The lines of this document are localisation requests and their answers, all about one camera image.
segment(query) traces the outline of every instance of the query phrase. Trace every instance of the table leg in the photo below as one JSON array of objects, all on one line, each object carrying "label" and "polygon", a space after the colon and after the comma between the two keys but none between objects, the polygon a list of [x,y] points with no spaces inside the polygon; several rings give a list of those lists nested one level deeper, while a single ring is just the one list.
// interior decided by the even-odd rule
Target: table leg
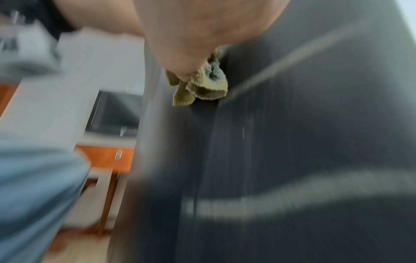
[{"label": "table leg", "polygon": [[116,192],[119,173],[111,174],[110,184],[108,186],[107,197],[105,198],[103,214],[101,215],[100,224],[98,225],[97,234],[102,236],[105,224],[107,223],[108,214],[110,213],[111,204],[113,203],[114,193]]}]

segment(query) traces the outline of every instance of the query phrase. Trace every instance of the dark gray fabric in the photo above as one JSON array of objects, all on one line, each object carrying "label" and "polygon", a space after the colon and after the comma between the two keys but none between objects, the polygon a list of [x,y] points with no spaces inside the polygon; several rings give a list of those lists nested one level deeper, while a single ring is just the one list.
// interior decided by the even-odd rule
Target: dark gray fabric
[{"label": "dark gray fabric", "polygon": [[146,47],[109,262],[414,262],[415,47],[393,0],[292,0],[179,108]]},{"label": "dark gray fabric", "polygon": [[0,134],[1,263],[41,261],[88,170],[75,153]]}]

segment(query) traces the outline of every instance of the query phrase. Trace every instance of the handle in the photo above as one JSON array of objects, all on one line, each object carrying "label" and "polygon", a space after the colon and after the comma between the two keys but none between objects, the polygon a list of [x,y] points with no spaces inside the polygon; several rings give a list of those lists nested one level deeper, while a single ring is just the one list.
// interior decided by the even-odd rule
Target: handle
[{"label": "handle", "polygon": [[116,161],[118,161],[118,160],[120,160],[121,159],[121,156],[123,155],[123,151],[122,150],[118,150],[117,151],[117,153],[116,153],[116,156],[114,157],[114,159],[116,160]]}]

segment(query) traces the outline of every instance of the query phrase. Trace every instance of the green rag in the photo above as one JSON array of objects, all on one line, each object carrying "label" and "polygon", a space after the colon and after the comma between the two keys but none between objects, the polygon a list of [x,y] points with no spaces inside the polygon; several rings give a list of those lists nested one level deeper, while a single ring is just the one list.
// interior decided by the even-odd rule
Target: green rag
[{"label": "green rag", "polygon": [[217,100],[225,97],[228,91],[228,82],[220,68],[218,58],[220,49],[216,49],[208,61],[195,73],[191,74],[188,83],[181,81],[175,74],[166,70],[169,85],[179,85],[173,95],[174,106],[191,105],[195,98],[201,100]]}]

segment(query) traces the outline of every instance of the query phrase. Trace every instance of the hand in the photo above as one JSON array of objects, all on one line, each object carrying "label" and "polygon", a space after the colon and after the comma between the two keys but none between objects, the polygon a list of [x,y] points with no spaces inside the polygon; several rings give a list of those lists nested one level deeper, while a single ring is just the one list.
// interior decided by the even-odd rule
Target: hand
[{"label": "hand", "polygon": [[289,0],[135,0],[156,59],[188,81],[215,48],[263,33]]}]

